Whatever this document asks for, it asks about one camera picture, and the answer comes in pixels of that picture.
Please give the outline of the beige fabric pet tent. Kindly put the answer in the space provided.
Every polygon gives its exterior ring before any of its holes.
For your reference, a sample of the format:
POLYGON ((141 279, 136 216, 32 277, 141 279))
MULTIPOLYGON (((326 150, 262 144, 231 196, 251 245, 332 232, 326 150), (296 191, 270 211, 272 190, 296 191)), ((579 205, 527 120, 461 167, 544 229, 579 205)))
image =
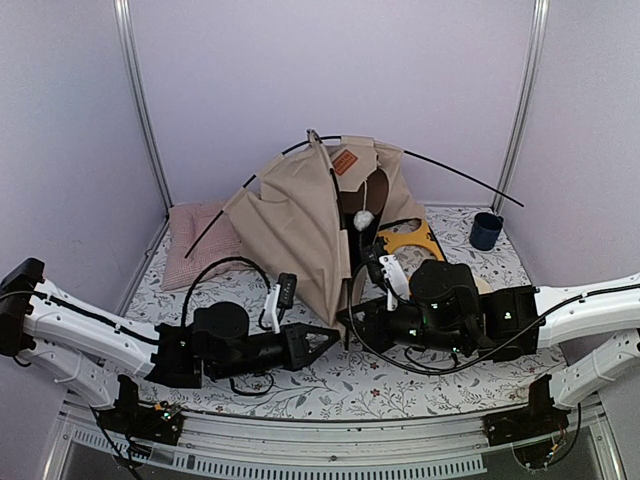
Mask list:
MULTIPOLYGON (((372 243, 381 225, 424 218, 425 210, 406 185, 402 149, 358 136, 324 144, 340 187, 352 274, 358 248, 372 243)), ((333 326, 346 302, 339 305, 339 218, 327 164, 309 144, 279 154, 257 177, 258 191, 241 189, 223 207, 242 255, 272 275, 296 274, 298 297, 333 326)))

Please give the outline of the black tent pole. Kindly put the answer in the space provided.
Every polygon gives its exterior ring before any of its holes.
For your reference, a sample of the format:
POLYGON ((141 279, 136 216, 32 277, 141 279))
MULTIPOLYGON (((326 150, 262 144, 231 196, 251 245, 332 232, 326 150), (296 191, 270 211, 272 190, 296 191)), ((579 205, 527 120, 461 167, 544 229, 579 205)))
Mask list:
MULTIPOLYGON (((324 140, 338 140, 338 139, 340 138, 340 136, 339 136, 339 135, 327 135, 327 136, 320 136, 320 137, 318 137, 318 138, 320 139, 320 141, 324 141, 324 140)), ((292 152, 294 152, 295 150, 298 150, 298 149, 300 149, 301 147, 303 147, 303 146, 307 146, 307 145, 309 145, 309 144, 310 144, 310 140, 304 140, 304 141, 301 141, 301 142, 299 142, 299 143, 297 143, 297 144, 294 144, 294 145, 292 145, 292 146, 288 147, 287 149, 285 149, 285 150, 281 151, 280 153, 281 153, 282 155, 287 155, 287 154, 292 153, 292 152)), ((439 167, 439 168, 445 169, 445 170, 447 170, 447 171, 449 171, 449 172, 451 172, 451 173, 453 173, 453 174, 455 174, 455 175, 457 175, 457 176, 460 176, 460 177, 462 177, 462 178, 464 178, 464 179, 466 179, 466 180, 469 180, 469 181, 471 181, 471 182, 473 182, 473 183, 475 183, 475 184, 477 184, 477 185, 480 185, 481 187, 483 187, 483 188, 485 188, 485 189, 487 189, 487 190, 489 190, 489 191, 493 192, 494 194, 496 194, 497 196, 501 197, 502 199, 506 199, 506 200, 508 200, 509 202, 511 202, 511 203, 513 203, 513 204, 515 204, 515 205, 518 205, 518 206, 519 206, 519 207, 521 207, 521 208, 524 208, 524 207, 525 207, 525 204, 524 204, 524 203, 522 203, 521 201, 519 201, 519 200, 515 199, 514 197, 510 196, 510 195, 509 195, 509 194, 507 194, 505 191, 500 190, 500 189, 498 189, 498 188, 496 188, 496 187, 493 187, 493 186, 491 186, 491 185, 489 185, 489 184, 485 183, 484 181, 481 181, 481 180, 479 180, 478 178, 476 178, 476 177, 474 177, 474 176, 471 176, 471 175, 469 175, 469 174, 467 174, 467 173, 465 173, 465 172, 462 172, 461 170, 458 170, 458 169, 456 169, 456 168, 454 168, 454 167, 452 167, 452 166, 450 166, 450 165, 448 165, 448 164, 446 164, 446 163, 440 162, 440 161, 438 161, 438 160, 431 159, 431 158, 429 158, 429 157, 426 157, 426 156, 424 156, 424 155, 421 155, 421 154, 418 154, 418 153, 415 153, 415 152, 413 152, 413 151, 406 150, 406 149, 404 149, 404 150, 403 150, 403 154, 404 154, 404 155, 409 155, 409 156, 411 156, 411 157, 413 157, 413 158, 416 158, 416 159, 419 159, 419 160, 421 160, 421 161, 425 161, 425 162, 427 162, 427 163, 430 163, 430 164, 432 164, 432 165, 435 165, 436 167, 439 167)), ((251 183, 252 183, 253 181, 255 181, 256 179, 257 179, 257 174, 255 174, 255 173, 254 173, 254 174, 252 174, 252 175, 251 175, 251 176, 250 176, 250 177, 249 177, 249 178, 248 178, 248 179, 247 179, 247 180, 246 180, 246 181, 245 181, 245 182, 244 182, 244 183, 239 187, 239 189, 240 189, 240 190, 241 190, 241 189, 245 189, 246 187, 248 187, 249 185, 251 185, 251 183)), ((195 248, 198 246, 198 244, 199 244, 199 243, 204 239, 204 237, 205 237, 205 236, 206 236, 206 234, 209 232, 209 230, 213 227, 213 225, 214 225, 214 224, 218 221, 218 219, 221 217, 222 213, 223 213, 223 209, 221 208, 221 209, 219 210, 219 212, 214 216, 214 218, 209 222, 209 224, 204 228, 204 230, 201 232, 201 234, 200 234, 200 235, 199 235, 199 236, 194 240, 194 242, 191 244, 191 246, 190 246, 190 247, 189 247, 189 249, 187 250, 186 254, 184 255, 184 258, 185 258, 185 259, 187 259, 187 258, 189 258, 189 257, 191 256, 191 254, 192 254, 192 252, 194 251, 194 249, 195 249, 195 248)))
POLYGON ((342 301, 349 303, 349 288, 351 287, 351 263, 350 263, 350 253, 349 253, 349 245, 348 245, 348 233, 346 228, 346 220, 345 220, 345 212, 343 207, 343 202, 340 193, 340 187, 337 180, 337 176, 334 170, 333 163, 329 156, 328 151, 326 150, 326 146, 321 139, 320 135, 317 133, 315 129, 307 130, 307 140, 309 144, 317 148, 321 154, 321 157, 327 164, 327 169, 332 180, 335 200, 336 200, 336 209, 338 212, 339 218, 339 255, 340 255, 340 267, 342 273, 342 283, 341 283, 341 291, 339 297, 339 305, 342 304, 342 301))

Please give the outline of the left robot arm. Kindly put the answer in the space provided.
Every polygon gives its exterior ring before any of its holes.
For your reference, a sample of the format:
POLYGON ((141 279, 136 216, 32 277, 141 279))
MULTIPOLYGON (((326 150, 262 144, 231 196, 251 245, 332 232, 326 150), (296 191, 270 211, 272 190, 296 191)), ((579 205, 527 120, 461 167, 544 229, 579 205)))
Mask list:
POLYGON ((295 372, 340 338, 334 329, 282 323, 295 296, 297 278, 291 273, 266 285, 258 334, 250 334, 248 312, 233 302, 198 308, 191 321, 177 325, 145 324, 81 302, 43 273, 43 262, 28 258, 2 279, 2 355, 48 370, 95 410, 99 428, 129 442, 175 446, 184 424, 179 403, 142 404, 137 378, 199 389, 204 379, 295 372))

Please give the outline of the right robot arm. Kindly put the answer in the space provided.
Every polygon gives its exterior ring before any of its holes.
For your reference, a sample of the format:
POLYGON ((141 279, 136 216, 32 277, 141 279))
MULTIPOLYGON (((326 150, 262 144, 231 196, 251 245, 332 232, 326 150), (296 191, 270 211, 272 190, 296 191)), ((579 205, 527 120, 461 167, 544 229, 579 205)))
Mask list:
POLYGON ((462 372, 485 361, 506 362, 579 337, 609 339, 574 364, 545 373, 527 388, 527 403, 488 414, 483 432, 492 446, 517 444, 516 458, 537 470, 573 448, 566 438, 569 413, 639 363, 639 277, 578 287, 504 288, 481 293, 465 264, 424 261, 405 276, 394 257, 369 269, 383 297, 349 303, 336 318, 363 347, 382 357, 394 346, 436 349, 467 357, 447 369, 418 363, 429 376, 462 372))

